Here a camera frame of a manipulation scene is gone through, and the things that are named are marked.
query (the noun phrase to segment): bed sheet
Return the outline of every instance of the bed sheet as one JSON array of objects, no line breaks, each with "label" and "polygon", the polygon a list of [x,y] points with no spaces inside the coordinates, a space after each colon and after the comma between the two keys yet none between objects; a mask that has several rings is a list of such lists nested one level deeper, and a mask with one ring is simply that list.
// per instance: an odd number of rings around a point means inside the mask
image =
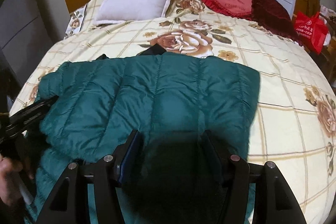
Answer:
[{"label": "bed sheet", "polygon": [[66,61],[94,60],[102,54],[130,57],[158,43],[181,54],[217,56],[241,63],[259,71],[261,78],[249,162],[274,161],[292,188],[307,223],[323,223],[336,191],[335,95],[304,49],[255,22],[217,14],[201,0],[177,1],[166,18],[96,26],[94,18],[102,2],[91,0],[75,13],[72,20],[80,21],[74,28],[78,32],[69,33],[46,53],[10,114],[31,104],[41,77]]}]

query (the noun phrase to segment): jacket sleeve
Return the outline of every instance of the jacket sleeve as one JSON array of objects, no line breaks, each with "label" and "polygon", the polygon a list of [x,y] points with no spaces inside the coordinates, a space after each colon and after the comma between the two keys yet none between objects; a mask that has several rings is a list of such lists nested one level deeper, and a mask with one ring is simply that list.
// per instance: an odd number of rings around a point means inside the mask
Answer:
[{"label": "jacket sleeve", "polygon": [[39,84],[36,101],[40,99],[48,99],[55,95],[60,96],[63,94],[63,74],[68,70],[69,64],[71,64],[71,62],[65,62],[58,68],[57,71],[42,77]]}]

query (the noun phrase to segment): gray wardrobe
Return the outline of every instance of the gray wardrobe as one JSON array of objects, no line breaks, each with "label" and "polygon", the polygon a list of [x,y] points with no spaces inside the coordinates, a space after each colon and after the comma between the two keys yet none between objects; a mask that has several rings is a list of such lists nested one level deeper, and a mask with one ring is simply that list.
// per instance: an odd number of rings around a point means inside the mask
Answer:
[{"label": "gray wardrobe", "polygon": [[51,42],[36,0],[5,0],[0,7],[0,70],[11,71],[19,85],[27,81]]}]

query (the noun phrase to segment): green puffer jacket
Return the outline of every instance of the green puffer jacket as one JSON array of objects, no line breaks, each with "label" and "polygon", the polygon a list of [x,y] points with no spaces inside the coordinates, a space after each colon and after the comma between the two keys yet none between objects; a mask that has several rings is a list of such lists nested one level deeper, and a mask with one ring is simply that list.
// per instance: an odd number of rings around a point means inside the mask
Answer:
[{"label": "green puffer jacket", "polygon": [[[43,134],[28,133],[38,167],[32,220],[68,163],[96,162],[137,129],[144,144],[130,182],[117,190],[126,224],[216,223],[224,192],[198,136],[209,129],[246,159],[259,81],[240,64],[168,52],[64,63],[39,85],[38,99],[59,96],[40,124]],[[92,188],[89,207],[97,223]]]}]

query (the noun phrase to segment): black clamp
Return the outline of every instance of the black clamp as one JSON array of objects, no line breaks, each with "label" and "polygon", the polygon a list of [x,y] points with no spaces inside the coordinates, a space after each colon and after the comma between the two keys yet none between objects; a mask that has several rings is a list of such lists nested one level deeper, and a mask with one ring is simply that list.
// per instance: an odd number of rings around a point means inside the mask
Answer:
[{"label": "black clamp", "polygon": [[132,130],[124,144],[94,164],[70,163],[50,192],[36,224],[90,224],[87,184],[94,187],[99,224],[125,224],[116,187],[129,178],[141,135]]},{"label": "black clamp", "polygon": [[227,187],[217,224],[244,223],[250,183],[256,184],[252,224],[306,224],[300,205],[274,162],[247,163],[229,153],[209,130],[202,133],[201,142],[214,179]]}]

